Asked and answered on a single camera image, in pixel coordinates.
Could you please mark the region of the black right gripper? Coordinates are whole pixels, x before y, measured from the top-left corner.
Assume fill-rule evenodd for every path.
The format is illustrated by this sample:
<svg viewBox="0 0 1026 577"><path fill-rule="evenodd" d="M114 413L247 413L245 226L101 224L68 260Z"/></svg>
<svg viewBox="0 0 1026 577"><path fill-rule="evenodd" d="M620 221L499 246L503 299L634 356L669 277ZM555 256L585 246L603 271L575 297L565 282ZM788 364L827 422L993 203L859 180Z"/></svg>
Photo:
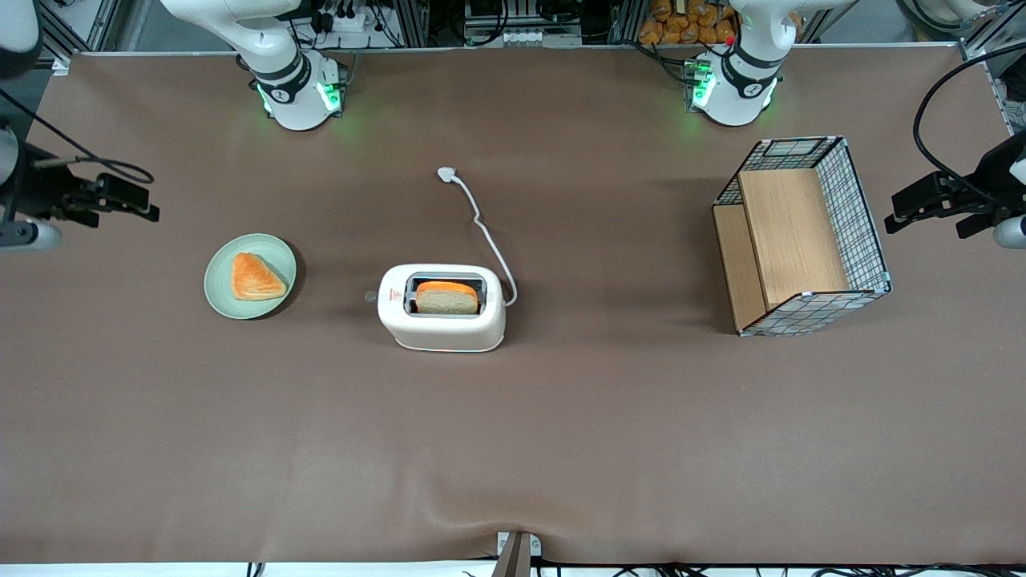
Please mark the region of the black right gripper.
<svg viewBox="0 0 1026 577"><path fill-rule="evenodd" d="M160 208L151 204L150 191L131 180L112 174L98 174L81 186L81 179L69 165L78 156L58 157L32 145L8 143L6 146L6 220L15 221L22 213L29 218L67 220L97 228L98 211L123 211L156 223ZM81 209L67 208L67 198L81 192Z"/></svg>

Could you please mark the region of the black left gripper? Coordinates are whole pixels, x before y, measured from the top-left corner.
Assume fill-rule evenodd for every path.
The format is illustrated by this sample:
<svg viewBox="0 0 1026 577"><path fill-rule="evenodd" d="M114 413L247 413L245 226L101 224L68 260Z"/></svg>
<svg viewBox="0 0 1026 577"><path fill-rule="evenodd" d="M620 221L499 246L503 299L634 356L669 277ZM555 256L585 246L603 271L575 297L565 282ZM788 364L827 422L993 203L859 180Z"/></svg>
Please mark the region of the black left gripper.
<svg viewBox="0 0 1026 577"><path fill-rule="evenodd" d="M972 213L956 224L960 240L996 226L1001 219L1024 215L1025 131L1012 134L985 153L972 172L972 185L984 197L990 211ZM975 211L977 194L941 171L923 178L891 195L893 211L884 229L893 235L909 225L930 218L949 218Z"/></svg>

